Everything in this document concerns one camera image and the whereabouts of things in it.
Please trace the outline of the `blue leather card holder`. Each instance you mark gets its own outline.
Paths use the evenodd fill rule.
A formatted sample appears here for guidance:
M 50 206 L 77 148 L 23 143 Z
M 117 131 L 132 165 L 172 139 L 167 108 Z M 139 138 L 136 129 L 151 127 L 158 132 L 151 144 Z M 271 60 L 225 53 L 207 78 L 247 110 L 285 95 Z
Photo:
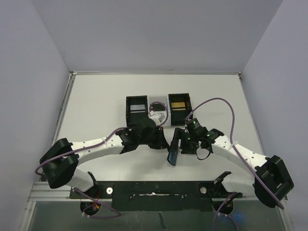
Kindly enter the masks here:
M 171 145 L 171 146 L 168 148 L 167 161 L 168 161 L 172 166 L 175 166 L 175 165 L 176 165 L 177 157 L 178 157 L 178 151 L 179 151 L 178 145 Z

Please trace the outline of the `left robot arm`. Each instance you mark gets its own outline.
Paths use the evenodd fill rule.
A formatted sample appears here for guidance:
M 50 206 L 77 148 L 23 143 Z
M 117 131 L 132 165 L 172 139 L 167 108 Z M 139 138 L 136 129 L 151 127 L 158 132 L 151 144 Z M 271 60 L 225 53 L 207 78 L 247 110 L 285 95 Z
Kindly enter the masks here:
M 59 139 L 40 159 L 35 172 L 42 170 L 51 189 L 66 185 L 84 193 L 95 192 L 99 185 L 94 175 L 78 166 L 107 155 L 132 152 L 140 145 L 154 150 L 169 148 L 158 119 L 144 118 L 132 127 L 117 128 L 110 135 L 94 140 Z

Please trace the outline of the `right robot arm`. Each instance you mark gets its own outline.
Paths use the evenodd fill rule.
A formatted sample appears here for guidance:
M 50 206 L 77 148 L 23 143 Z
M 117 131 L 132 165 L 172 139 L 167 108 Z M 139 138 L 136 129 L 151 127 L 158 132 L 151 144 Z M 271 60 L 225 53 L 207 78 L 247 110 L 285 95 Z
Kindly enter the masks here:
M 224 157 L 250 174 L 248 178 L 227 174 L 221 180 L 227 192 L 254 195 L 264 205 L 274 208 L 294 188 L 293 180 L 280 157 L 253 152 L 232 142 L 215 128 L 207 130 L 196 118 L 188 121 L 185 128 L 174 130 L 167 161 L 175 166 L 179 151 L 182 154 L 196 154 L 198 149 Z

